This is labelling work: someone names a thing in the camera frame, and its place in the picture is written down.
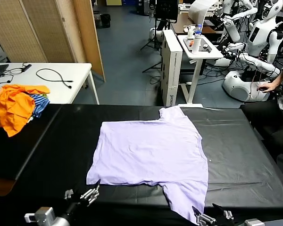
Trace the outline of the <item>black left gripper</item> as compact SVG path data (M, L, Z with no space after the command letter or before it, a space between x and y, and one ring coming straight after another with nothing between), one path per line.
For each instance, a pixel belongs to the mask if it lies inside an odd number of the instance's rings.
M100 185L95 186L94 188L89 189L80 197L80 201L71 202L65 211L66 220L74 220L77 215L87 206L90 206L95 202L100 194L99 192ZM73 189L66 190L64 193L64 199L71 199L73 195Z

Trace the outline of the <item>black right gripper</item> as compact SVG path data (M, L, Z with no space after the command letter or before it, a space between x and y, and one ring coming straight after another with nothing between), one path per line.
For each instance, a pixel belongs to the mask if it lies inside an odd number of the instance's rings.
M199 212L194 209L194 215L196 217L196 222L199 226L243 226L243 221L234 220L233 214L230 210L226 210L215 203L212 204L217 214L224 216L225 218L212 218L206 214Z

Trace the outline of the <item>person right hand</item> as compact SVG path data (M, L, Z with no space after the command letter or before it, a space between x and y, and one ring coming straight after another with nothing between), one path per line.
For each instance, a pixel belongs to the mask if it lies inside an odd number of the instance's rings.
M271 92L277 88L278 85L273 84L273 83L264 83L260 85L257 90L261 91L263 93Z

